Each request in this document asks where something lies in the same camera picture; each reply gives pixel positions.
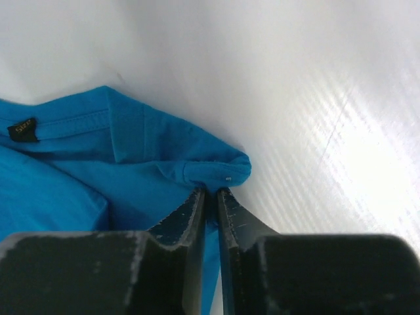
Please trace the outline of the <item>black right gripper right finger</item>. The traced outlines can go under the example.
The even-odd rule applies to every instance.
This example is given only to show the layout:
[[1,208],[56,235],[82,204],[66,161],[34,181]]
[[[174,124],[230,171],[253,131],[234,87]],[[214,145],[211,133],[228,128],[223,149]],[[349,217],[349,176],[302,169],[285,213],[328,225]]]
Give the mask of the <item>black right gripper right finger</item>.
[[217,192],[217,212],[223,310],[251,314],[260,274],[259,254],[253,246],[260,238],[279,233],[242,206],[228,188]]

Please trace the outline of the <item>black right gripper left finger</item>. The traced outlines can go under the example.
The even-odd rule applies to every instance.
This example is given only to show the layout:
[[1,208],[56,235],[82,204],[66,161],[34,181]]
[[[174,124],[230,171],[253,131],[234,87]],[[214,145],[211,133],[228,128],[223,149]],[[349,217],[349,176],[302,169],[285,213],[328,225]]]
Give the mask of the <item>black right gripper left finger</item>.
[[205,191],[196,188],[186,201],[149,230],[153,241],[151,314],[200,314],[205,234]]

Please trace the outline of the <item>blue t shirt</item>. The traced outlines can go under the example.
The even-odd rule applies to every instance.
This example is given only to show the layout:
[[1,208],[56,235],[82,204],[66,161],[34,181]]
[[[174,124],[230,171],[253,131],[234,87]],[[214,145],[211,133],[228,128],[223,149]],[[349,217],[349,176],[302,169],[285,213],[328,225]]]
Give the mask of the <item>blue t shirt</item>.
[[1,102],[1,237],[145,230],[196,188],[243,184],[249,157],[200,127],[97,87]]

